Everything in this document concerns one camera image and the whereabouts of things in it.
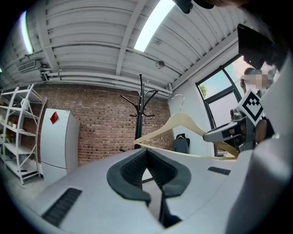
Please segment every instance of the smoke detector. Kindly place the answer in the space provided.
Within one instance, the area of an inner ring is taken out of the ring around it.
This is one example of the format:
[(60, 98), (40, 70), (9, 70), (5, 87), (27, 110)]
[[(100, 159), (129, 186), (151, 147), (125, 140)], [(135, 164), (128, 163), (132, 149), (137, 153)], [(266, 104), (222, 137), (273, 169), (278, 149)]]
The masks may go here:
[(156, 68), (162, 69), (164, 66), (165, 66), (165, 63), (163, 61), (156, 62)]

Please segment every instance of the window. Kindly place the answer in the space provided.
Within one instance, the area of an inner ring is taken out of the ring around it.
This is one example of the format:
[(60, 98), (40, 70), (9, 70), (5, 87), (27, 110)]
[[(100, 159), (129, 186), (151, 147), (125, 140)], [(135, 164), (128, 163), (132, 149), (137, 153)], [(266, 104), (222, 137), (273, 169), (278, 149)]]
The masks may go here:
[(209, 104), (216, 127), (231, 121), (230, 110), (238, 105), (234, 93), (230, 93)]
[[(196, 84), (212, 129), (231, 121), (230, 111), (237, 107), (244, 96), (240, 78), (248, 67), (250, 66), (243, 61), (243, 57), (236, 56)], [(215, 156), (223, 156), (223, 152), (217, 147)]]
[(223, 71), (219, 71), (200, 85), (200, 90), (204, 99), (207, 99), (222, 90), (231, 86), (231, 82)]

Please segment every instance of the window frame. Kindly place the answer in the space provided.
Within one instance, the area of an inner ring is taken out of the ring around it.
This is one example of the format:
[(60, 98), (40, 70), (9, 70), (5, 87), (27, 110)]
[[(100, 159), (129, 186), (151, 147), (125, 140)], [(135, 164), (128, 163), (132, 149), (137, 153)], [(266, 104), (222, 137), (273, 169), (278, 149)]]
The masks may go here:
[[(234, 95), (235, 95), (236, 100), (237, 100), (238, 103), (242, 99), (242, 96), (241, 96), (238, 88), (236, 87), (234, 81), (232, 80), (232, 78), (230, 77), (230, 75), (228, 74), (228, 72), (225, 70), (225, 68), (227, 66), (229, 66), (231, 63), (233, 63), (234, 61), (236, 61), (240, 57), (241, 57), (240, 54), (236, 55), (235, 57), (233, 57), (232, 59), (230, 59), (228, 62), (226, 62), (223, 65), (219, 66), (218, 69), (216, 69), (215, 71), (213, 71), (212, 73), (210, 73), (207, 77), (205, 77), (202, 80), (200, 80), (199, 82), (196, 82), (195, 83), (195, 85), (196, 85), (196, 87), (197, 87), (197, 89), (198, 89), (198, 91), (200, 93), (200, 96), (201, 96), (201, 98), (203, 100), (204, 106), (206, 108), (206, 112), (207, 112), (207, 115), (208, 115), (208, 118), (209, 118), (209, 122), (210, 122), (210, 125), (211, 125), (211, 129), (215, 129), (216, 128), (216, 125), (215, 125), (215, 120), (214, 120), (214, 117), (213, 117), (212, 112), (210, 110), (209, 104), (211, 104), (211, 103), (213, 103), (213, 102), (215, 102), (215, 101), (217, 101), (217, 100), (219, 100), (219, 99), (221, 99), (221, 98), (223, 98), (226, 95), (231, 94), (231, 93), (234, 93)], [(204, 99), (204, 97), (203, 97), (203, 95), (201, 93), (201, 89), (200, 89), (199, 86), (203, 82), (205, 82), (206, 80), (208, 80), (209, 78), (211, 78), (212, 76), (214, 76), (215, 74), (217, 74), (220, 71), (224, 72), (224, 74), (226, 75), (226, 77), (230, 81), (231, 85), (228, 88), (226, 88), (226, 89), (224, 89), (224, 90), (222, 90), (222, 91), (214, 94), (213, 96), (211, 96), (211, 97), (209, 97), (207, 99)], [(216, 148), (216, 146), (214, 146), (214, 150), (215, 150), (215, 156), (217, 156), (217, 148)]]

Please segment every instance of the pipe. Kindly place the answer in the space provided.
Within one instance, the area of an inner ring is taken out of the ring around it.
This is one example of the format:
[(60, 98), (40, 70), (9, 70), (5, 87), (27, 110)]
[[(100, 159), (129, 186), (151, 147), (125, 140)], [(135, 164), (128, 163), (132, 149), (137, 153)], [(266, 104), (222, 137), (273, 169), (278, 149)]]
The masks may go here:
[[(62, 77), (62, 80), (60, 80), (59, 77), (53, 77), (50, 78), (49, 82), (68, 82), (68, 83), (83, 83), (83, 84), (94, 84), (94, 85), (100, 85), (100, 84), (104, 84), (107, 85), (107, 83), (109, 83), (109, 85), (122, 85), (122, 86), (126, 86), (129, 88), (135, 88), (137, 90), (140, 90), (141, 86), (140, 85), (135, 85), (135, 84), (130, 84), (127, 82), (123, 82), (123, 81), (117, 81), (117, 80), (105, 80), (105, 79), (99, 79), (99, 78), (92, 78), (92, 77), (72, 77), (73, 79), (71, 79), (71, 77)], [(167, 93), (161, 92), (159, 91), (158, 94), (164, 96), (164, 97), (169, 97), (169, 95)]]
[(168, 87), (169, 87), (169, 90), (173, 93), (173, 89), (172, 89), (171, 83), (168, 83)]
[[(60, 48), (60, 47), (66, 47), (66, 46), (75, 46), (75, 45), (93, 45), (93, 46), (105, 46), (105, 47), (110, 47), (110, 48), (116, 48), (116, 49), (126, 49), (127, 51), (130, 51), (132, 53), (136, 53), (136, 54), (139, 54), (143, 57), (146, 57), (152, 61), (158, 61), (158, 60), (161, 60), (160, 58), (157, 58), (155, 56), (152, 56), (150, 54), (147, 54), (145, 52), (141, 52), (141, 51), (138, 51), (134, 48), (130, 48), (130, 47), (123, 47), (121, 45), (118, 45), (118, 44), (113, 44), (113, 43), (106, 43), (106, 42), (91, 42), (91, 41), (81, 41), (81, 42), (65, 42), (65, 43), (59, 43), (59, 44), (54, 44), (54, 45), (48, 45), (48, 46), (45, 46), (45, 47), (42, 47), (40, 48), (39, 50), (36, 50), (34, 51), (32, 54), (30, 54), (30, 56), (32, 55), (35, 55), (35, 54), (38, 54), (38, 53), (41, 53), (43, 52), (45, 49), (47, 48)], [(7, 64), (4, 69), (7, 69), (9, 68), (10, 66), (12, 66), (16, 61), (21, 61), (22, 59), (24, 59), (26, 56), (22, 56), (22, 57), (19, 57), (15, 60), (13, 60), (10, 64)], [(175, 68), (174, 66), (168, 64), (165, 62), (165, 67), (171, 69), (172, 71), (178, 73), (179, 75), (182, 75), (183, 72), (178, 70), (177, 68)]]
[(46, 79), (46, 81), (48, 81), (48, 77), (47, 77), (46, 73), (44, 73), (44, 72), (41, 72), (41, 74), (43, 74), (43, 75), (44, 75), (44, 77), (45, 77), (45, 79)]
[(51, 68), (40, 68), (40, 71), (52, 71)]
[[(123, 76), (102, 74), (102, 73), (94, 73), (94, 72), (55, 72), (55, 73), (48, 74), (48, 76), (50, 76), (50, 77), (51, 76), (59, 76), (59, 75), (63, 75), (63, 76), (66, 76), (66, 75), (93, 76), (93, 77), (109, 78), (109, 79), (113, 79), (113, 80), (128, 81), (130, 83), (134, 83), (134, 84), (138, 84), (138, 85), (141, 84), (140, 81), (138, 81), (138, 80), (126, 78), (126, 77), (123, 77)], [(163, 89), (163, 88), (160, 88), (160, 87), (157, 87), (157, 86), (154, 86), (154, 85), (147, 84), (146, 86), (150, 87), (152, 89), (160, 90), (160, 91), (165, 92), (165, 93), (169, 93), (169, 94), (173, 93), (172, 91), (169, 91), (167, 89)]]
[(21, 83), (21, 84), (15, 84), (15, 85), (10, 85), (8, 87), (5, 87), (4, 89), (2, 89), (1, 91), (5, 91), (5, 90), (11, 90), (11, 89), (15, 89), (16, 87), (25, 87), (25, 86), (29, 86), (29, 85), (39, 85), (39, 84), (44, 84), (46, 83), (46, 81), (38, 81), (38, 82), (32, 82), (32, 83)]
[[(53, 77), (50, 78), (51, 81), (58, 81), (60, 80), (60, 77)], [(93, 78), (93, 77), (76, 77), (76, 76), (72, 76), (72, 77), (62, 77), (62, 80), (77, 80), (77, 81), (93, 81), (93, 82), (101, 82), (101, 81), (105, 81), (105, 79), (101, 79), (101, 78)]]
[[(112, 87), (114, 89), (120, 89), (120, 90), (133, 90), (133, 87), (128, 87), (124, 85), (116, 85), (116, 84), (106, 84), (106, 83), (99, 83), (99, 82), (90, 82), (90, 81), (75, 81), (75, 80), (57, 80), (57, 78), (54, 78), (55, 80), (50, 79), (47, 83), (56, 83), (56, 84), (64, 84), (64, 83), (74, 83), (74, 84), (86, 84), (86, 85), (100, 85), (100, 86), (106, 86), (106, 87)], [(166, 96), (166, 94), (162, 94), (160, 92), (157, 93), (161, 98), (167, 99), (169, 96)]]

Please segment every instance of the white metal shelf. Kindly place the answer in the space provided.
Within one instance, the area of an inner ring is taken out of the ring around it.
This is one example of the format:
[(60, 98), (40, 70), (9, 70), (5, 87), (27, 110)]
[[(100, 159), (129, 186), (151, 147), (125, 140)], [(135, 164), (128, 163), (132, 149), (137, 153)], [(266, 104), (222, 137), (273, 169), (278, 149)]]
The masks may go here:
[(15, 95), (15, 100), (16, 101), (21, 101), (23, 98), (26, 98), (27, 93), (29, 93), (28, 100), (30, 103), (36, 103), (36, 104), (42, 104), (44, 102), (44, 98), (42, 98), (35, 90), (17, 90), (17, 91), (11, 91), (11, 92), (6, 92), (2, 93), (1, 96), (5, 96), (5, 98), (9, 98), (8, 96)]
[[(5, 143), (5, 147), (14, 155), (17, 155), (15, 143)], [(22, 145), (18, 146), (18, 154), (31, 154), (31, 152), (31, 149), (28, 149)]]
[[(29, 177), (40, 175), (38, 170), (38, 127), (40, 124), (40, 117), (42, 116), (44, 105), (47, 101), (47, 98), (42, 98), (36, 91), (33, 90), (34, 85), (29, 85), (26, 90), (19, 90), (19, 87), (16, 87), (13, 91), (7, 91), (5, 93), (1, 93), (1, 96), (4, 96), (6, 99), (9, 99), (9, 106), (0, 106), (2, 109), (6, 109), (6, 117), (4, 121), (1, 121), (0, 124), (4, 126), (3, 135), (6, 134), (6, 130), (9, 129), (16, 133), (16, 143), (4, 143), (3, 147), (3, 157), (5, 166), (9, 167), (19, 178), (21, 183), (23, 184), (23, 180)], [(13, 107), (15, 101), (23, 102), (24, 105), (28, 103), (29, 111), (26, 111), (23, 106), (21, 108)], [(39, 117), (35, 116), (32, 112), (30, 103), (41, 104), (41, 111)], [(11, 114), (19, 115), (17, 128), (13, 128), (8, 125), (8, 119)], [(30, 133), (22, 130), (23, 125), (23, 117), (30, 117), (34, 119), (36, 123), (36, 133)], [(21, 146), (21, 138), (20, 134), (35, 137), (35, 145), (32, 150)], [(16, 160), (7, 160), (5, 150), (11, 151), (15, 156)], [(28, 159), (34, 154), (35, 158), (35, 167), (28, 163)]]
[(4, 124), (2, 122), (0, 122), (0, 124), (3, 125), (4, 127), (8, 128), (9, 130), (15, 132), (15, 133), (20, 133), (20, 134), (27, 135), (27, 136), (32, 136), (32, 137), (36, 136), (36, 134), (30, 133), (30, 132), (27, 132), (27, 131), (22, 131), (21, 129), (19, 129), (19, 132), (18, 132), (16, 128), (13, 128), (12, 126), (10, 126), (8, 124)]
[[(11, 115), (19, 115), (20, 112), (22, 111), (22, 108), (20, 108), (20, 107), (10, 107), (9, 108), (9, 106), (0, 106), (0, 108), (6, 109), (6, 110), (8, 110), (8, 109), (13, 110), (14, 112), (13, 113), (10, 113)], [(35, 118), (35, 119), (38, 119), (37, 116), (33, 115), (32, 113), (30, 113), (30, 112), (28, 112), (26, 110), (23, 110), (22, 115), (24, 117), (27, 117), (27, 118)]]
[[(19, 177), (19, 173), (18, 173), (18, 167), (17, 167), (17, 163), (16, 160), (12, 160), (12, 161), (7, 161), (5, 160), (5, 163), (7, 165), (7, 167)], [(29, 165), (28, 163), (25, 163), (21, 170), (26, 170), (21, 172), (21, 175), (23, 177), (23, 179), (27, 179), (29, 177), (35, 176), (38, 174), (37, 169), (34, 168), (33, 166)]]

